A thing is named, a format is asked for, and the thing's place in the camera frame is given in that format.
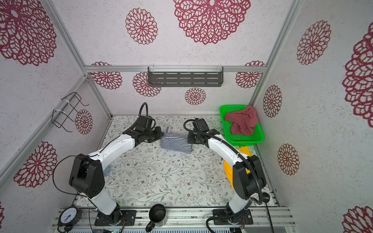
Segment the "blue white striped tank top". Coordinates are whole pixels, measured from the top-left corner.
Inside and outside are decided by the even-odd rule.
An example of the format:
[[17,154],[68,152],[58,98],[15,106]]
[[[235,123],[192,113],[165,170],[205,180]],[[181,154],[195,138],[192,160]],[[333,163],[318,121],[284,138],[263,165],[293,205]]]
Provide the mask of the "blue white striped tank top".
[[192,151],[192,144],[188,143],[187,135],[177,132],[172,126],[166,127],[161,138],[160,146],[166,150],[188,154]]

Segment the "maroon tank top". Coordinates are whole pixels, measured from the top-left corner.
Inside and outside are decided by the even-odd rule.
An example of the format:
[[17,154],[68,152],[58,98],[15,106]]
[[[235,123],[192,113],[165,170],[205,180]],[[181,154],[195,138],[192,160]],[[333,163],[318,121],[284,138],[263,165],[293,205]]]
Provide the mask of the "maroon tank top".
[[256,110],[252,106],[248,106],[243,110],[227,113],[224,120],[232,122],[232,135],[251,136],[259,122]]

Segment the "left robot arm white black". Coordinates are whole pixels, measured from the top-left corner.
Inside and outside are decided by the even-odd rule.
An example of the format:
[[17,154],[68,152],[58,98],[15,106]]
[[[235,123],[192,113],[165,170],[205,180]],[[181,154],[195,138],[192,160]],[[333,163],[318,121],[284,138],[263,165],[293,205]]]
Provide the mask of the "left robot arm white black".
[[100,150],[75,157],[69,185],[83,194],[98,210],[98,217],[109,225],[122,219],[120,206],[105,189],[104,170],[114,160],[139,144],[153,143],[162,137],[161,127],[151,116],[139,116],[133,126]]

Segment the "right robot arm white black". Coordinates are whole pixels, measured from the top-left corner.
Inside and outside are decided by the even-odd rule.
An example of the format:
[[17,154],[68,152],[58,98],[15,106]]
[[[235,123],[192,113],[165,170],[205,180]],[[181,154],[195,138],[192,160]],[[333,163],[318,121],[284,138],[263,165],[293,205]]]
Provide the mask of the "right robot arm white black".
[[188,132],[189,144],[205,145],[232,168],[235,195],[228,203],[228,211],[236,214],[249,203],[263,204],[263,188],[267,182],[257,156],[238,151],[217,130],[210,129],[203,118],[188,119],[183,127]]

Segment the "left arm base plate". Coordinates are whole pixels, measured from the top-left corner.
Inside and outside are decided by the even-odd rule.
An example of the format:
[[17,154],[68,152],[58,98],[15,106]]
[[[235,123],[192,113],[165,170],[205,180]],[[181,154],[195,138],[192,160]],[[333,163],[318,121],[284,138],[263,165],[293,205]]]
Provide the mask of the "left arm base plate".
[[94,226],[133,226],[136,214],[136,210],[114,211],[110,215],[98,212]]

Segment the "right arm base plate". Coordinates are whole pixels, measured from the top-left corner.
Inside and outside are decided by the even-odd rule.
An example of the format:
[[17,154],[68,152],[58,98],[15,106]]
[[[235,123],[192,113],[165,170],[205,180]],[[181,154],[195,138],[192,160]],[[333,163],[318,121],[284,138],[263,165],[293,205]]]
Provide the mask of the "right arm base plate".
[[252,225],[254,223],[249,209],[243,209],[241,213],[233,217],[227,217],[231,214],[228,214],[225,209],[214,209],[212,213],[214,217],[221,217],[221,219],[213,220],[215,225]]

